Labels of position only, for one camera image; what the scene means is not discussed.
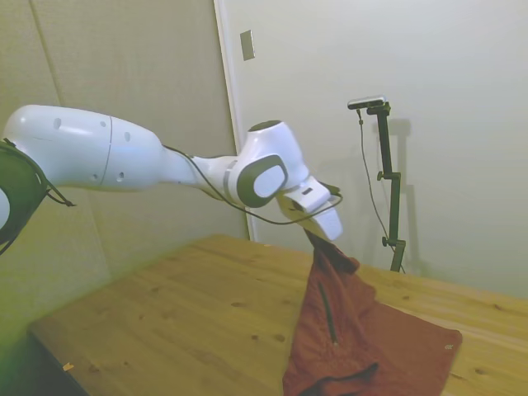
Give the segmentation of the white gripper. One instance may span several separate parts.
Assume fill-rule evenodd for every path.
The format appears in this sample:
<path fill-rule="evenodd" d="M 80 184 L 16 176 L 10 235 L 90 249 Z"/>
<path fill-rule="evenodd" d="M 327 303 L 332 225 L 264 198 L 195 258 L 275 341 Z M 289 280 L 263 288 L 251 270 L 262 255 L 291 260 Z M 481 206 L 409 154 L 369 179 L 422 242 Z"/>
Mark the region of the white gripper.
<path fill-rule="evenodd" d="M 334 241 L 343 232 L 343 227 L 335 204 L 339 198 L 331 196 L 324 203 L 306 209 L 290 198 L 280 196 L 277 199 L 280 212 L 293 224 L 304 228 L 310 242 L 316 248 L 325 248 L 327 241 Z"/>

